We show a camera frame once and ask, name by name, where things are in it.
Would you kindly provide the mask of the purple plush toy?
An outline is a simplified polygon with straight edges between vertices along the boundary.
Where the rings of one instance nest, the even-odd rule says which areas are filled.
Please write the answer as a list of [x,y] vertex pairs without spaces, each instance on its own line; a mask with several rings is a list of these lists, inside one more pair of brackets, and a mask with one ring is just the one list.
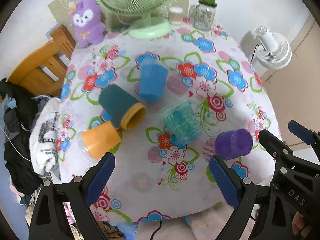
[[79,0],[76,4],[73,12],[73,27],[79,48],[103,42],[106,27],[101,21],[101,13],[96,0]]

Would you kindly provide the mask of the floral tablecloth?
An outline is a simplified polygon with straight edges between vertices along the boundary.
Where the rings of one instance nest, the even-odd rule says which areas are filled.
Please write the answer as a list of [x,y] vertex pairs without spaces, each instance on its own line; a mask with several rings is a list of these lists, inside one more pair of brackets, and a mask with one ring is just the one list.
[[100,44],[75,48],[59,109],[60,183],[96,164],[78,142],[82,132],[111,120],[99,104],[100,93],[118,86],[139,98],[140,67],[148,60],[168,70],[163,98],[143,100],[142,122],[119,130],[121,142],[111,148],[116,166],[91,206],[96,219],[166,220],[223,201],[209,171],[222,132],[249,131],[249,154],[226,162],[241,178],[257,184],[273,174],[274,160],[258,135],[267,129],[279,137],[280,131],[258,73],[221,25],[200,31],[185,18],[161,38],[138,40],[120,28]]

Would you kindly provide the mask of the cotton swab container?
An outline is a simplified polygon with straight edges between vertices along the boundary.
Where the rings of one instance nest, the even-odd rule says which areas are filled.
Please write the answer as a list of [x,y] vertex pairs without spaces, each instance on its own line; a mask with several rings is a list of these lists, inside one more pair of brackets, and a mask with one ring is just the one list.
[[170,7],[168,15],[171,24],[180,24],[183,18],[183,9],[181,7]]

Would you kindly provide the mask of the green desk fan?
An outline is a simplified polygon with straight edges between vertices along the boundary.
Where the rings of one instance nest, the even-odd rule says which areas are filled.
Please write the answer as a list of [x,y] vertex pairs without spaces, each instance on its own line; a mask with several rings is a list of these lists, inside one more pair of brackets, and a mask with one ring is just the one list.
[[167,0],[97,0],[99,5],[117,16],[139,17],[129,28],[129,36],[150,40],[167,35],[171,31],[169,21],[152,16],[152,12]]

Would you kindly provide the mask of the orange plastic cup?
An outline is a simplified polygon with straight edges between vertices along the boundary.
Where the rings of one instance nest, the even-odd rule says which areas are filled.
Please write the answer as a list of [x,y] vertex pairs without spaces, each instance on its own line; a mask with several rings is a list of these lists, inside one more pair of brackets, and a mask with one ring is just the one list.
[[111,121],[81,131],[77,135],[78,147],[91,161],[102,158],[105,153],[121,143],[121,137]]

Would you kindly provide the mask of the teal glitter cup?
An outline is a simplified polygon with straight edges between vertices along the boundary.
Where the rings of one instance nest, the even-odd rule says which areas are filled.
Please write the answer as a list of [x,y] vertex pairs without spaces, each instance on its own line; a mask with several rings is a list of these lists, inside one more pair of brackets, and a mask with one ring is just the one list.
[[183,98],[163,108],[159,117],[179,145],[186,145],[197,139],[202,129],[192,109],[192,101]]

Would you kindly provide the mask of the purple plastic cup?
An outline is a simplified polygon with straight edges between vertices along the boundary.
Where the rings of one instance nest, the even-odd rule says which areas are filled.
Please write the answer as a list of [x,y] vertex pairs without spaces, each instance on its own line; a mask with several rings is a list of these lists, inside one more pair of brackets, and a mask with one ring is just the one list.
[[253,147],[253,139],[246,129],[222,132],[215,139],[215,152],[223,160],[237,159],[248,155]]

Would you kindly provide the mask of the blue plastic cup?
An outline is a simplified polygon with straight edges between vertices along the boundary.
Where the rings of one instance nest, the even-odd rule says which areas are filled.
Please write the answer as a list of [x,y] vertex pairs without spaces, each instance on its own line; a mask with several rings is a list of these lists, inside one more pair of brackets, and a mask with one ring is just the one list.
[[140,65],[139,96],[146,101],[159,101],[163,98],[168,70],[159,60],[146,59]]

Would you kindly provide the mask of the dark teal orange-lined cup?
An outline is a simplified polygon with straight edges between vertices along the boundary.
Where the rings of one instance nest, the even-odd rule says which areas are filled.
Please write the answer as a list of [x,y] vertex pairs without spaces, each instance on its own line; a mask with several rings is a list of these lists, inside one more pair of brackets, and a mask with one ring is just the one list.
[[103,89],[99,104],[126,131],[138,126],[145,116],[145,106],[116,84]]

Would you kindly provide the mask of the white standing fan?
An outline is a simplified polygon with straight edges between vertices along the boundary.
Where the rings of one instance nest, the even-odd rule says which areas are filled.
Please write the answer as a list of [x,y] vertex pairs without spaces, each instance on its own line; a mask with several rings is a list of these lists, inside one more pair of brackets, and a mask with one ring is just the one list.
[[280,70],[286,67],[292,59],[292,49],[287,38],[279,33],[270,31],[264,25],[249,31],[250,37],[257,40],[250,63],[254,59],[265,68]]

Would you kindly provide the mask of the glass mason jar mug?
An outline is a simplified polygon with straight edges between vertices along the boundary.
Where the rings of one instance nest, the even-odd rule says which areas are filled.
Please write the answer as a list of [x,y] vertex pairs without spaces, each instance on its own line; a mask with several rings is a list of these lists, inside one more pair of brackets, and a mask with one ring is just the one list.
[[217,4],[206,3],[202,0],[189,9],[189,18],[194,28],[202,31],[210,31],[216,14]]

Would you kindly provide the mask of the pile of dark clothes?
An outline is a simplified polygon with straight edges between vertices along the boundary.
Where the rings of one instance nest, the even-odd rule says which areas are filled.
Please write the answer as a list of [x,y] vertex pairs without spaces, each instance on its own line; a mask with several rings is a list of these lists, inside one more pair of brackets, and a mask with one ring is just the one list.
[[43,171],[37,174],[31,163],[29,139],[49,95],[35,96],[27,89],[1,79],[1,103],[4,118],[4,160],[10,174],[10,189],[20,205],[34,205],[42,184],[51,180]]

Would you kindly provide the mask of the white printed t-shirt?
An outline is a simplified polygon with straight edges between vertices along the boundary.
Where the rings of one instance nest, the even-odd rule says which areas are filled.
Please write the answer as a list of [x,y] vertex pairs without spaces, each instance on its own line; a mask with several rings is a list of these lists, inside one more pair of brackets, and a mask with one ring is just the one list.
[[29,138],[31,163],[39,175],[52,172],[57,165],[59,107],[58,98],[51,98],[45,104]]

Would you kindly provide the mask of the wooden chair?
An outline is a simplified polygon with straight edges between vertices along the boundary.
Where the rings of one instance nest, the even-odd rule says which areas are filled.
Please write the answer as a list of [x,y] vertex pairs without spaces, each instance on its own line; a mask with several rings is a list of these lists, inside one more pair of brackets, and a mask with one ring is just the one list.
[[59,97],[67,66],[59,54],[71,58],[76,42],[64,25],[51,33],[51,40],[29,54],[12,72],[8,81],[20,85],[34,95],[49,94]]

